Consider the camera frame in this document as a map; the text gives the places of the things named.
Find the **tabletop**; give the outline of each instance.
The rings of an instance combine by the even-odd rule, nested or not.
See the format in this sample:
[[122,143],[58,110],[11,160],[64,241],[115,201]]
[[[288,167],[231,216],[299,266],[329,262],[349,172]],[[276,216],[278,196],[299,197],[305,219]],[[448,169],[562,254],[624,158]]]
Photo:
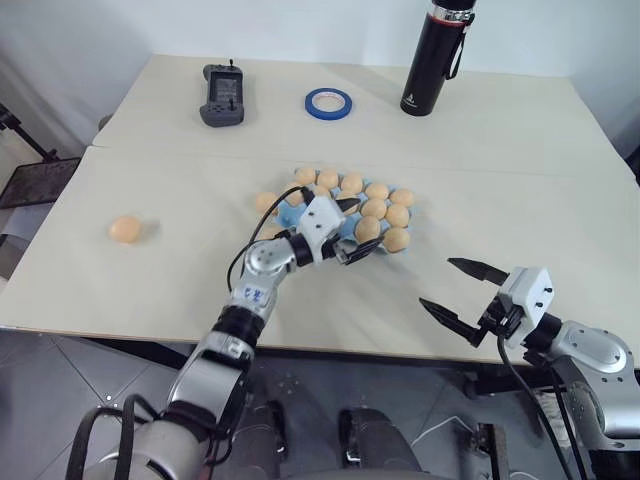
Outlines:
[[[226,157],[402,165],[545,175],[629,177],[566,78],[462,72],[434,112],[400,110],[407,69],[235,59],[245,120],[211,128],[199,116],[202,68],[228,59],[155,55],[94,145]],[[345,91],[351,113],[321,121],[304,109],[319,87]]]
[[[305,164],[89,148],[0,295],[2,324],[198,340],[227,301],[227,266],[258,220],[255,194],[281,190]],[[475,324],[496,287],[447,264],[460,256],[507,271],[548,267],[556,290],[552,313],[606,326],[640,352],[640,197],[626,177],[614,183],[360,157],[314,165],[412,189],[411,245],[406,253],[374,254],[347,267],[328,261],[292,273],[262,345],[496,362],[492,340],[476,350],[418,303],[423,296]],[[139,243],[108,237],[111,221],[123,214],[143,221]]]

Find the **handheld controller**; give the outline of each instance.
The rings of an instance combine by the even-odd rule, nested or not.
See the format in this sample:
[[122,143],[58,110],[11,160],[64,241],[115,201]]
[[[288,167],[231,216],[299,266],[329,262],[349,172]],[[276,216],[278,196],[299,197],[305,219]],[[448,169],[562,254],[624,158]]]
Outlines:
[[242,104],[242,70],[233,65],[205,65],[207,103],[200,107],[202,121],[210,127],[228,127],[244,120]]

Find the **blue egg carton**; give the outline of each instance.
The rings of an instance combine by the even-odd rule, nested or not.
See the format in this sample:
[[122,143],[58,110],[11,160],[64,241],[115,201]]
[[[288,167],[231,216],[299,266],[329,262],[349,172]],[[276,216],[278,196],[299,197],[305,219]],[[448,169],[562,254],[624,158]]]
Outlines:
[[[340,185],[342,183],[342,178],[344,177],[344,175],[338,174],[338,177],[339,177],[338,185]],[[362,214],[360,213],[360,208],[367,200],[369,200],[369,197],[364,193],[364,190],[366,190],[366,188],[369,185],[371,185],[371,183],[373,182],[367,178],[363,178],[362,183],[363,183],[363,188],[362,188],[363,191],[357,195],[357,197],[360,199],[358,210],[355,213],[352,213],[351,215],[347,215],[347,220],[346,222],[344,222],[344,225],[342,225],[342,228],[340,228],[340,232],[339,232],[340,238],[342,240],[348,240],[355,244],[358,244],[358,241],[356,240],[356,237],[355,237],[356,225],[362,218]],[[309,188],[310,190],[313,190],[314,186],[315,184],[313,183],[306,185],[306,187]],[[387,188],[389,189],[389,195],[391,195],[393,191],[396,190],[398,187],[394,185],[387,185]],[[333,198],[336,198],[341,191],[342,190],[339,187],[332,188],[330,190],[331,196]],[[385,203],[388,207],[389,205],[391,205],[392,202],[391,200],[389,200],[389,198],[387,198],[385,200]],[[302,216],[306,208],[307,206],[304,203],[301,203],[300,205],[294,207],[290,205],[286,200],[283,200],[278,204],[278,215],[275,217],[275,221],[278,225],[280,225],[283,228],[295,228],[300,223],[300,217]],[[409,210],[409,225],[405,227],[405,229],[411,232],[412,230],[411,218],[413,217],[413,207],[409,207],[408,210]],[[387,222],[386,219],[383,218],[382,220],[380,220],[381,234],[384,234],[384,232],[386,232],[389,228],[391,228],[391,225],[389,224],[389,222]],[[384,247],[384,245],[382,244],[378,246],[378,249],[384,253],[389,253],[387,249]]]

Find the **egg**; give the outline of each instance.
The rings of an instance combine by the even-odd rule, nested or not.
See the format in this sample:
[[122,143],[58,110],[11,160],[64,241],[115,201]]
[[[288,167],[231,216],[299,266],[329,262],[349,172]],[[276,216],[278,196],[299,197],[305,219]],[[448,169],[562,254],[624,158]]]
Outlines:
[[[296,182],[287,183],[287,186],[284,187],[284,190],[282,191],[282,193],[286,192],[287,190],[289,190],[289,189],[291,189],[293,187],[299,187],[299,186],[300,186],[300,184],[296,183]],[[285,198],[285,200],[292,207],[297,207],[298,205],[300,205],[303,202],[304,199],[302,198],[302,192],[300,192],[300,190],[298,190],[297,192],[290,193],[287,196],[287,198]]]
[[257,239],[258,240],[271,240],[273,237],[275,237],[282,230],[284,230],[284,228],[282,228],[279,225],[267,225],[262,230],[260,230],[260,233],[258,234]]
[[409,210],[404,205],[393,203],[389,205],[384,218],[392,227],[406,227],[409,225]]
[[326,170],[320,172],[316,183],[323,186],[327,190],[336,188],[338,186],[338,172],[331,168],[327,168]]
[[384,183],[372,183],[364,191],[369,198],[384,200],[389,196],[389,188]]
[[[278,196],[273,192],[262,192],[256,195],[256,212],[260,215],[264,215],[269,207],[278,199]],[[273,215],[278,214],[278,209],[273,210]]]
[[387,205],[384,203],[384,200],[371,198],[364,202],[364,205],[362,205],[362,208],[360,209],[360,213],[362,213],[363,217],[371,216],[375,217],[377,220],[382,220],[387,213]]
[[142,223],[136,217],[124,215],[116,218],[109,227],[109,236],[119,243],[134,243],[140,237]]
[[410,207],[415,201],[413,192],[411,190],[407,190],[406,188],[399,188],[398,190],[394,190],[389,198],[393,203],[399,203],[400,205],[404,205],[405,207]]
[[362,217],[355,231],[358,243],[368,242],[380,236],[380,222],[376,217]]
[[324,188],[322,185],[316,185],[315,187],[313,187],[313,194],[319,197],[331,198],[331,192]]
[[316,182],[316,171],[310,167],[302,167],[296,170],[296,182],[300,185],[309,185]]
[[362,191],[362,177],[357,173],[347,173],[340,183],[345,192],[360,193]]
[[397,253],[409,246],[411,235],[404,228],[393,227],[384,233],[382,244],[389,253]]
[[[357,195],[354,195],[351,192],[345,192],[342,191],[340,192],[337,196],[336,196],[336,200],[342,200],[343,198],[358,198]],[[344,212],[345,215],[353,215],[354,213],[356,213],[358,211],[358,207],[360,206],[359,203],[356,203],[353,207],[351,207],[350,209],[346,210]]]

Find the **painter's tape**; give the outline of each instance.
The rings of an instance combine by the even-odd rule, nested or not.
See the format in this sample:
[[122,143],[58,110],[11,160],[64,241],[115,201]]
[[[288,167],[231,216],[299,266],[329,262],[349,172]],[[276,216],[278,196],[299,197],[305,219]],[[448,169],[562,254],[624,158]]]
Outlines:
[[[322,97],[333,97],[341,102],[342,106],[338,110],[321,110],[317,102]],[[352,105],[351,97],[337,88],[316,88],[304,99],[304,108],[307,112],[320,120],[340,120],[349,114]]]

